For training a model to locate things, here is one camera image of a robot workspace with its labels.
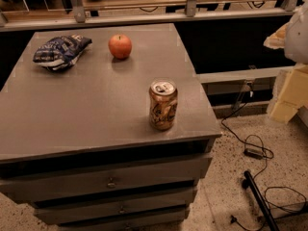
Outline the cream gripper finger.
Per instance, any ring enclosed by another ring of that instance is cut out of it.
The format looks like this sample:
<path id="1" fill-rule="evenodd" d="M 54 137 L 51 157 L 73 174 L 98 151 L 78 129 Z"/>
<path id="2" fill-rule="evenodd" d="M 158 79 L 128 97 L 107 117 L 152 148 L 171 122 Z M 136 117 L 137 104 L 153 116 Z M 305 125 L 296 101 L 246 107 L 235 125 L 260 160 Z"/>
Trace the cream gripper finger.
<path id="1" fill-rule="evenodd" d="M 284 24 L 277 29 L 273 34 L 267 37 L 264 41 L 264 45 L 270 49 L 283 49 L 285 47 L 287 24 Z"/>
<path id="2" fill-rule="evenodd" d="M 296 64 L 291 70 L 281 70 L 275 79 L 269 117 L 288 123 L 302 107 L 308 105 L 308 65 Z"/>

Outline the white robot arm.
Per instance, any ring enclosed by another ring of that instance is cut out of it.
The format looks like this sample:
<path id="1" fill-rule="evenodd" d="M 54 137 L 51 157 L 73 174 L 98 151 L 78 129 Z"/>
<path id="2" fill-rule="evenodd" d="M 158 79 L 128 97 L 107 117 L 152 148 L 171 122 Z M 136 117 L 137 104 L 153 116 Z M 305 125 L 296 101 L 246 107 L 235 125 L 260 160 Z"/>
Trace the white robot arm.
<path id="1" fill-rule="evenodd" d="M 300 108 L 308 105 L 308 2 L 299 7 L 288 23 L 267 37 L 264 45 L 283 49 L 285 57 L 295 62 L 268 108 L 270 118 L 288 123 Z"/>

